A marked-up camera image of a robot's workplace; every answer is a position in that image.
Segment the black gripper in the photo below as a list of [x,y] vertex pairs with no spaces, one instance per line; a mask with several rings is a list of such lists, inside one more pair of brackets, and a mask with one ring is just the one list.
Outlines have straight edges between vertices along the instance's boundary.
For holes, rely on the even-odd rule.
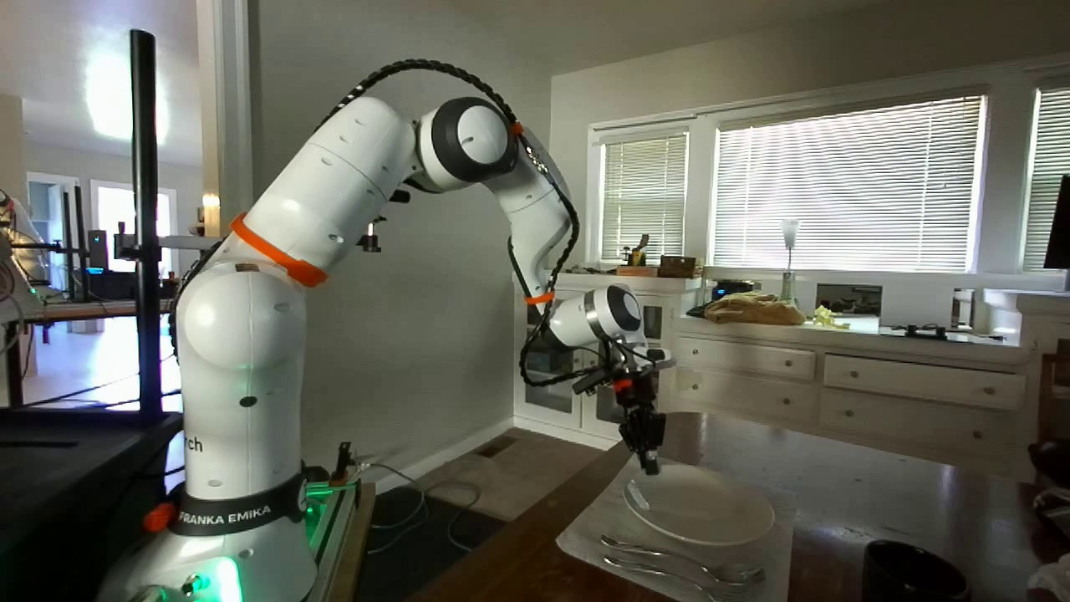
[[621,418],[617,436],[636,449],[642,473],[660,473],[665,415],[655,409],[659,376],[667,368],[667,353],[645,342],[601,342],[598,360],[577,372],[574,392],[588,394],[608,388]]

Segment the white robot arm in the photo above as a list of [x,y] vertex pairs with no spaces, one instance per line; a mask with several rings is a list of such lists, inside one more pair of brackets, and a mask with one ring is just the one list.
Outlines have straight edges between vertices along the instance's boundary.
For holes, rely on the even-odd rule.
[[555,159],[479,74],[409,117],[354,83],[266,192],[180,284],[173,337],[182,404],[182,482],[144,516],[144,539],[108,572],[95,602],[318,602],[358,503],[354,459],[304,463],[304,376],[348,320],[331,270],[373,244],[373,220],[409,194],[484,188],[508,220],[508,263],[527,303],[527,347],[596,347],[574,388],[604,385],[642,473],[659,468],[665,353],[621,284],[566,298],[557,273],[577,211]]

